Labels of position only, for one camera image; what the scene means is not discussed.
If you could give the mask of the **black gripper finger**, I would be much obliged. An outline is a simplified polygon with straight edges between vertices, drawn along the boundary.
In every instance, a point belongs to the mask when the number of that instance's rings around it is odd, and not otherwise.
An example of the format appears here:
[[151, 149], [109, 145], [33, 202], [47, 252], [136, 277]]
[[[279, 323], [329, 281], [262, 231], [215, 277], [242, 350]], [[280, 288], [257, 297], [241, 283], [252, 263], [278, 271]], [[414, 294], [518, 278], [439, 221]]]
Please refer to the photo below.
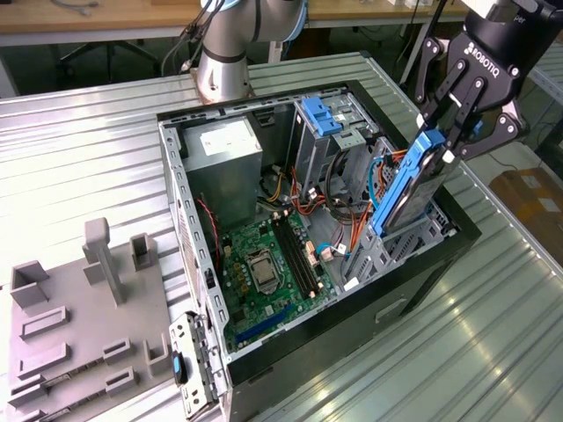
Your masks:
[[421, 132], [436, 127], [445, 113], [446, 98], [466, 72], [466, 60], [458, 58], [449, 66], [445, 78], [431, 90], [431, 82], [440, 75], [438, 62], [447, 56], [449, 43], [438, 38], [426, 38], [423, 42], [415, 86], [415, 102], [420, 106], [416, 122]]
[[469, 132], [477, 126], [477, 121], [474, 119], [477, 113], [473, 109], [485, 88], [485, 80], [476, 78], [464, 97], [462, 106], [454, 120], [454, 126], [445, 142], [446, 150], [443, 153], [445, 163], [454, 163], [458, 159], [466, 160], [481, 156], [513, 141], [523, 133], [523, 121], [517, 118], [515, 111], [506, 111], [505, 106], [503, 106], [502, 112], [495, 122], [493, 132], [476, 142], [468, 142]]

